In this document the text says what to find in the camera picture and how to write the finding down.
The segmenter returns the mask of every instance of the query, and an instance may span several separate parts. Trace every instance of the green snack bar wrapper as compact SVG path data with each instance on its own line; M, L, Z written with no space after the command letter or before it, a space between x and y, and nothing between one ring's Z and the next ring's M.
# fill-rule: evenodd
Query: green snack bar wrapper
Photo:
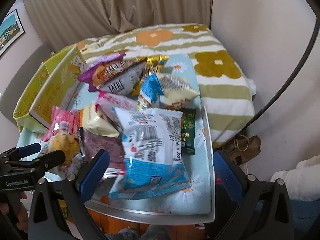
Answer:
M182 108L181 152L195 155L196 109Z

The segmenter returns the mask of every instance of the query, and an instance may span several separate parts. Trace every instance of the gray sock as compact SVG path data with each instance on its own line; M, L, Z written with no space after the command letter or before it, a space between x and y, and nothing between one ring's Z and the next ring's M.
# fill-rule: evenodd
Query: gray sock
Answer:
M118 234L106 234L109 240L139 240L140 236L133 228L124 228Z
M150 225L140 240L171 240L166 226Z

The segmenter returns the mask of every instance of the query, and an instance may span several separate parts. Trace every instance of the framed picture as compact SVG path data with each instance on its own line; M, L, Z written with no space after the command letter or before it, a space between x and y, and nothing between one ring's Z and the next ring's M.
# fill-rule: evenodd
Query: framed picture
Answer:
M17 10L9 13L0 25L0 57L24 33Z

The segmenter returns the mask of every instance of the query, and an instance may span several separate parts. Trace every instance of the brown paper bag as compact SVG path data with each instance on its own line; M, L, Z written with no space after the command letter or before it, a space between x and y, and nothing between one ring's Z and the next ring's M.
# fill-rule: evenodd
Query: brown paper bag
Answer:
M255 135L250 138L242 134L237 134L233 139L221 148L237 165L241 165L260 153L261 140Z

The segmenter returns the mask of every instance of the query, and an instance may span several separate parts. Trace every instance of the snack package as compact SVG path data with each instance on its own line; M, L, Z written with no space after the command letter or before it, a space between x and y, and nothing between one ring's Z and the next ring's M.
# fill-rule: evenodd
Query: snack package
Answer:
M77 110L66 111L58 106L53 106L51 110L51 127L42 137L44 142L48 141L52 136L56 135L59 131L65 131L72 135L77 135L73 132L73 124L75 121L75 114Z
M115 108L124 127L124 169L110 198L143 199L191 186L181 157L182 112Z
M170 74L152 74L141 86L138 109L145 110L160 102L166 109L179 110L186 101L191 101L199 93L190 88L182 78Z
M142 83L148 76L152 74L159 73L163 68L169 56L164 55L156 55L156 56L148 56L148 57L137 57L137 60L147 60L144 70L141 73L140 80L138 84L134 87L132 91L133 96L138 96L140 94L140 88Z
M181 152L195 155L196 109L182 108Z
M95 135L85 128L78 130L80 152L85 162L90 162L101 150L110 154L110 164L103 178L116 177L121 171L124 149L121 138Z
M96 109L100 108L101 111L107 117L109 117L114 124L120 126L120 122L117 115L113 111L113 107L136 111L138 109L138 103L125 96L100 91L96 101L96 107Z
M101 91L110 92L117 95L128 95L133 91L133 87L139 81L144 70L146 61L137 61L125 69L121 74L115 76L103 86L97 86Z
M85 82L89 84L89 91L96 91L95 88L92 86L92 75L96 72L96 70L99 67L104 67L111 62L115 61L122 61L123 57L125 56L124 52L117 52L117 53L112 53L109 55L103 55L99 57L96 61L94 61L92 64L90 64L87 69L78 76L78 80L80 82Z
M65 131L73 136L78 135L78 127L84 127L97 135L118 137L119 132L109 123L107 117L95 104L90 104L81 110L66 111L58 106L52 107L51 127L42 137L48 141L59 131Z
M50 138L48 144L43 147L39 156L43 156L56 150L62 150L64 152L66 156L65 162L48 170L48 172L59 175L62 179L65 179L70 174L78 174L84 160L80 153L76 137L60 130L56 135Z
M118 137L119 132L109 123L107 117L96 105L90 104L76 113L73 133L78 132L78 127L83 127L96 135Z
M89 84L89 92L107 91L126 95L133 90L146 61L127 60L99 64L79 76L78 80Z

